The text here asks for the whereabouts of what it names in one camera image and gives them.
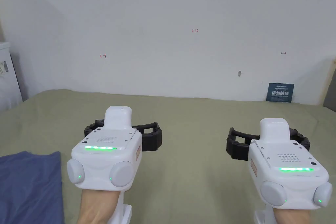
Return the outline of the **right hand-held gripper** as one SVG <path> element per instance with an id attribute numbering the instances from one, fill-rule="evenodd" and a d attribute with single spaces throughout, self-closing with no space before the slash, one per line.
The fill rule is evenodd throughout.
<path id="1" fill-rule="evenodd" d="M 226 152 L 248 161 L 248 168 L 265 209 L 255 211 L 256 224 L 275 224 L 274 209 L 315 210 L 326 207 L 332 195 L 327 170 L 309 152 L 310 141 L 282 118 L 260 121 L 252 135 L 230 127 Z"/>

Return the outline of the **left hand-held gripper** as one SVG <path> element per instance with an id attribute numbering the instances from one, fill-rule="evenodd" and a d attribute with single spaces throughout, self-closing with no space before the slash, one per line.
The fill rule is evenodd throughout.
<path id="1" fill-rule="evenodd" d="M 109 224 L 128 224 L 132 207 L 124 204 L 124 192 L 132 186 L 142 151 L 157 151 L 162 130 L 157 122 L 132 126 L 132 110 L 110 106 L 105 118 L 86 126 L 84 139 L 71 151 L 67 162 L 70 181 L 81 189 L 120 191 Z"/>

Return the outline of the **person's left hand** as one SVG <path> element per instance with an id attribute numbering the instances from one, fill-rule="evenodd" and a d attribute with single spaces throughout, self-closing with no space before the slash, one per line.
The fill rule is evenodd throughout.
<path id="1" fill-rule="evenodd" d="M 117 207 L 120 191 L 83 189 L 77 224 L 107 224 Z"/>

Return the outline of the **person's right hand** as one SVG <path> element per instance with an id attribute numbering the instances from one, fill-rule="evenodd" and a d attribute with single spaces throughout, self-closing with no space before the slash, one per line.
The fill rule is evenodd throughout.
<path id="1" fill-rule="evenodd" d="M 310 210 L 273 208 L 273 213 L 277 224 L 312 224 Z"/>

